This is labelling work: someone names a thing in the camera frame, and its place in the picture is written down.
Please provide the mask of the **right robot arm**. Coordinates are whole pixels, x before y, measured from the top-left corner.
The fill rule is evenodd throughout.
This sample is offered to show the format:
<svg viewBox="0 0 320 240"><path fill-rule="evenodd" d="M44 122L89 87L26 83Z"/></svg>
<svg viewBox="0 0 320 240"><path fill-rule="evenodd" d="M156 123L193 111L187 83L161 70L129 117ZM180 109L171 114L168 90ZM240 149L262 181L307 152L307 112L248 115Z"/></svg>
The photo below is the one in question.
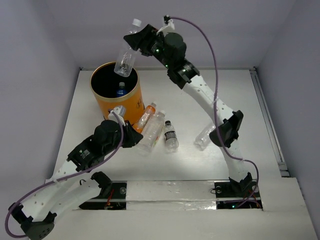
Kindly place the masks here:
<svg viewBox="0 0 320 240"><path fill-rule="evenodd" d="M169 79L209 115L215 125L209 138L222 151L228 167L230 190L238 198L243 197L252 183L252 175L246 169L238 143L243 113L232 110L218 99L217 90L212 90L199 70L186 59L187 45L178 33L163 33L148 24L123 39L134 51L140 51L143 56L153 56L163 64Z"/></svg>

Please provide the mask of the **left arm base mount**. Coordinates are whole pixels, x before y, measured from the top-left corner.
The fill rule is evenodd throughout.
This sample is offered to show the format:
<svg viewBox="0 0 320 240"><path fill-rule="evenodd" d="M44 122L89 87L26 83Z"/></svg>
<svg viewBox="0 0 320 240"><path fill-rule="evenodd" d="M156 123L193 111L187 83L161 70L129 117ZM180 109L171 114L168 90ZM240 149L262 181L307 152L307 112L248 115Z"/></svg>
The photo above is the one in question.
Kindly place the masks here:
<svg viewBox="0 0 320 240"><path fill-rule="evenodd" d="M82 203L81 210L125 210L127 206L127 182L112 181L102 171L95 172L91 178L98 183L98 196Z"/></svg>

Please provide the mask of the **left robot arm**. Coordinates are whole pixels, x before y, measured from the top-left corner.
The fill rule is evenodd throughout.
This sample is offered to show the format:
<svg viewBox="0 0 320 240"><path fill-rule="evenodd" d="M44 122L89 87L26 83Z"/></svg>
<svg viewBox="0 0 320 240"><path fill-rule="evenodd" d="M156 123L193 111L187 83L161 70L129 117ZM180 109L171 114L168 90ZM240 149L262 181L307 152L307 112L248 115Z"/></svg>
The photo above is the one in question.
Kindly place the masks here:
<svg viewBox="0 0 320 240"><path fill-rule="evenodd" d="M12 238L42 240L64 213L89 199L107 197L112 180L97 167L119 148L132 148L143 139L129 121L104 120L78 144L48 182L26 193L8 208L4 227Z"/></svg>

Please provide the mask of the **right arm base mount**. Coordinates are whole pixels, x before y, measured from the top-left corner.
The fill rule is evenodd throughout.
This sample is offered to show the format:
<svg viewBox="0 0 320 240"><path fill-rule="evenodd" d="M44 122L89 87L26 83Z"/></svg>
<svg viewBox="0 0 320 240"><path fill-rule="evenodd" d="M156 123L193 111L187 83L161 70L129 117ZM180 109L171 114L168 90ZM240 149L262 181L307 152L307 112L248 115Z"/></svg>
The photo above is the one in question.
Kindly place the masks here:
<svg viewBox="0 0 320 240"><path fill-rule="evenodd" d="M210 193L217 199L218 210L263 209L257 182L249 172L239 182L231 178L215 182Z"/></svg>

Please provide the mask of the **clear crushed plastic bottle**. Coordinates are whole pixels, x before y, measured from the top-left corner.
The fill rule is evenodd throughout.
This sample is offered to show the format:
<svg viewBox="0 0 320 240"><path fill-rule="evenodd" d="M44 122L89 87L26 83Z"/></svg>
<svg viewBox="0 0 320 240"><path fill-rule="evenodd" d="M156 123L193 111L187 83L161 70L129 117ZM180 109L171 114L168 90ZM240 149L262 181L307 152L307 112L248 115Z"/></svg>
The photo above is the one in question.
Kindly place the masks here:
<svg viewBox="0 0 320 240"><path fill-rule="evenodd" d="M195 138L194 145L201 151L203 151L210 143L210 133L215 129L213 123L209 123Z"/></svg>

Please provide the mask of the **orange drink bottle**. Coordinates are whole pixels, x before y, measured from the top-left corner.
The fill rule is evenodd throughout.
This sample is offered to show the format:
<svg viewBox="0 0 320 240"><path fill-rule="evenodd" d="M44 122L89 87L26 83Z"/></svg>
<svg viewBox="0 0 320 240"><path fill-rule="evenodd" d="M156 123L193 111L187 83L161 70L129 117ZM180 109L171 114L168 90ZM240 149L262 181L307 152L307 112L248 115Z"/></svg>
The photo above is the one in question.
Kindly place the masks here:
<svg viewBox="0 0 320 240"><path fill-rule="evenodd" d="M157 103L153 101L143 111L139 120L133 125L136 132L141 133L146 126L148 120L155 114Z"/></svg>

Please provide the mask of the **blue label water bottle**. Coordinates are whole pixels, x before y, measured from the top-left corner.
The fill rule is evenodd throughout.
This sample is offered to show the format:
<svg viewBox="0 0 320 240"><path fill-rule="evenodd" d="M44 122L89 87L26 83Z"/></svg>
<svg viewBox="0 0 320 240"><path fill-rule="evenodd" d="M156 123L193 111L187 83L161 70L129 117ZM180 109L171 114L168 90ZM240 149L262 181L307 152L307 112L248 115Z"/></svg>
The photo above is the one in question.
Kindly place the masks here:
<svg viewBox="0 0 320 240"><path fill-rule="evenodd" d="M120 98L127 94L126 85L124 82L120 82L118 85L118 90L116 91L116 97Z"/></svg>

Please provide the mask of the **small black label bottle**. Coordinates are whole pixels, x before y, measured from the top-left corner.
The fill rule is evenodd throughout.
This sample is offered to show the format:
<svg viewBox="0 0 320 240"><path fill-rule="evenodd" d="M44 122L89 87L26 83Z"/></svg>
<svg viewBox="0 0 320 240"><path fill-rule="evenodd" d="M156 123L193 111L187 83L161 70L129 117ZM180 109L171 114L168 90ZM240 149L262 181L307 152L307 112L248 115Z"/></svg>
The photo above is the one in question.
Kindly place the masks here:
<svg viewBox="0 0 320 240"><path fill-rule="evenodd" d="M164 144L169 152L175 152L179 147L176 130L170 120L166 120L164 123Z"/></svg>

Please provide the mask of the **clear bottle white cap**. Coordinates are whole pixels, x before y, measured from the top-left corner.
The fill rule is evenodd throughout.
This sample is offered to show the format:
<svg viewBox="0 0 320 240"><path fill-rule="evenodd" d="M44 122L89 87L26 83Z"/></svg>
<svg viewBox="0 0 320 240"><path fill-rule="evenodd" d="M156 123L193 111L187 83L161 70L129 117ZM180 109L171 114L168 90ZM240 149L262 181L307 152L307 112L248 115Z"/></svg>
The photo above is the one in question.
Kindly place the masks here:
<svg viewBox="0 0 320 240"><path fill-rule="evenodd" d="M129 27L126 35L137 33L141 28L142 21L134 18L132 25ZM136 59L136 51L134 51L130 45L123 40L119 55L117 57L114 72L122 77L129 77Z"/></svg>

